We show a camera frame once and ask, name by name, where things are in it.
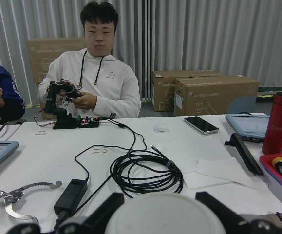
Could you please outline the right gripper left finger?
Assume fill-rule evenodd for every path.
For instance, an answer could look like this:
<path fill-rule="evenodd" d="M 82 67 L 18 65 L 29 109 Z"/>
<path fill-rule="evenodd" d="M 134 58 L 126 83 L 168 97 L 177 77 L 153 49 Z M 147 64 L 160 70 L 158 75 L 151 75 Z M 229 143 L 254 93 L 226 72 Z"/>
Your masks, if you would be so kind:
<path fill-rule="evenodd" d="M 115 211 L 124 204 L 122 193 L 112 193 L 89 217 L 81 222 L 68 221 L 61 224 L 52 234 L 103 234 Z"/>

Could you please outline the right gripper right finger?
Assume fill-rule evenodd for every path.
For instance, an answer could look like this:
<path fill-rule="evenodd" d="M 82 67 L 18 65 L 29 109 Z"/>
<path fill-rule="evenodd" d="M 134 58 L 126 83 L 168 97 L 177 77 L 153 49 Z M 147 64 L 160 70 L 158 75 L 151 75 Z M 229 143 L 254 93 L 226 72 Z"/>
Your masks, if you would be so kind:
<path fill-rule="evenodd" d="M 282 213 L 255 216 L 248 221 L 208 192 L 197 192 L 195 199 L 215 213 L 228 234 L 282 234 Z"/>

